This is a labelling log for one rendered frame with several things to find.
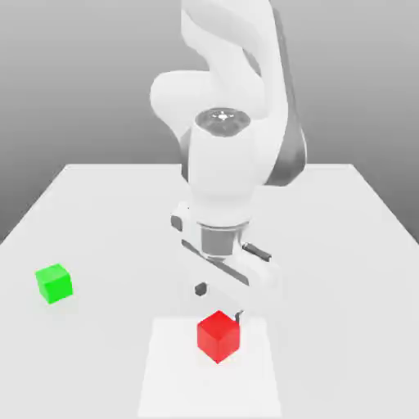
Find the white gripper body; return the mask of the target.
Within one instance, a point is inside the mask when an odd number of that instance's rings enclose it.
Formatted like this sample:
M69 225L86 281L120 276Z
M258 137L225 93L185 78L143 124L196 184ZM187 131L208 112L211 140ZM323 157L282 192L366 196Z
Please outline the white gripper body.
M208 291L223 293L245 312L273 312L279 305L283 272L271 254L249 242L235 241L232 254L221 258L182 239L180 258L193 288L206 282Z

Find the small red cube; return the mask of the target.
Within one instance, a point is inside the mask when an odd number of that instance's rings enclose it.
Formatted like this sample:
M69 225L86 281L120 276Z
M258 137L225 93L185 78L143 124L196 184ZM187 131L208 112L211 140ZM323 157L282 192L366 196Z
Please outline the small red cube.
M197 324L197 346L216 363L239 350L240 342L239 324L220 310Z

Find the small green cube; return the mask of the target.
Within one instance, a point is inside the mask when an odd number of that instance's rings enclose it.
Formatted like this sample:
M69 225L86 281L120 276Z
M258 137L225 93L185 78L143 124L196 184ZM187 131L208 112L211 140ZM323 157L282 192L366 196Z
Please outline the small green cube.
M61 264L53 264L35 272L38 289L48 304L73 295L69 272Z

